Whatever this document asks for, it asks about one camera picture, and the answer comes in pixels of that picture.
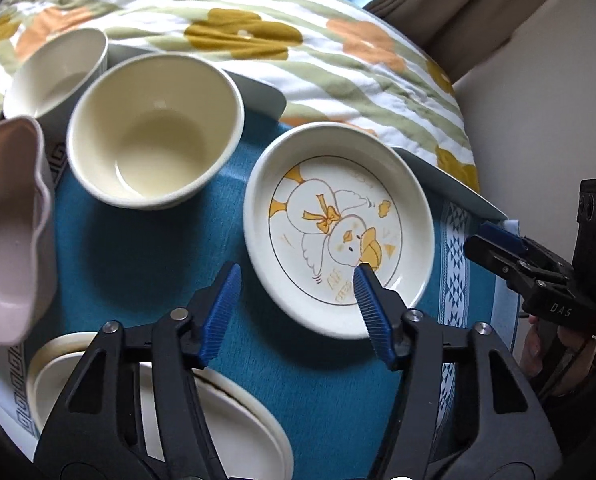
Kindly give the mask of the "person's right hand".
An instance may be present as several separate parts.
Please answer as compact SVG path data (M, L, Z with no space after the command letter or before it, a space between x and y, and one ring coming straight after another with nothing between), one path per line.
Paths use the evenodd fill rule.
M540 400L596 386L596 337L528 316L519 366Z

